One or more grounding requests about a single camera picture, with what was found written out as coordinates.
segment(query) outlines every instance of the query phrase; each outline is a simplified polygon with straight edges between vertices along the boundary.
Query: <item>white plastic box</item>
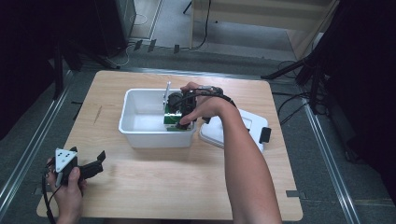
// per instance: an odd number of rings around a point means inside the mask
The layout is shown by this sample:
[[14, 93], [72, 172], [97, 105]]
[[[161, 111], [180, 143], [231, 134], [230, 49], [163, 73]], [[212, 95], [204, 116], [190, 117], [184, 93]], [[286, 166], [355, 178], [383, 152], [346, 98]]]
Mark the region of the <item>white plastic box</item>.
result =
[[131, 89], [125, 94], [119, 130], [132, 147], [190, 147], [191, 130], [168, 132], [163, 124], [165, 89]]

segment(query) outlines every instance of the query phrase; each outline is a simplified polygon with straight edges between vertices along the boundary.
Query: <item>light wood tabletop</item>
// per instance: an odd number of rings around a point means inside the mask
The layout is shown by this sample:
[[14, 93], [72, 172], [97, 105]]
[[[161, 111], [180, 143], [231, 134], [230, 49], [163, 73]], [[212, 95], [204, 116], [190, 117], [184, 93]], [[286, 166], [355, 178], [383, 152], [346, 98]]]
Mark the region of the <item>light wood tabletop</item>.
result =
[[[232, 219], [224, 179], [223, 149], [193, 135], [189, 148], [131, 148], [119, 131], [125, 92], [165, 89], [189, 81], [223, 88], [236, 105], [264, 117], [272, 129], [264, 146], [283, 220], [300, 220], [303, 211], [296, 190], [270, 85], [263, 80], [224, 77], [157, 75], [101, 71], [92, 82], [78, 118], [64, 146], [78, 148], [78, 164], [96, 161], [104, 150], [104, 171], [88, 179], [84, 217]], [[202, 120], [197, 121], [198, 128]], [[55, 202], [51, 208], [58, 214]], [[45, 217], [41, 200], [37, 213]]]

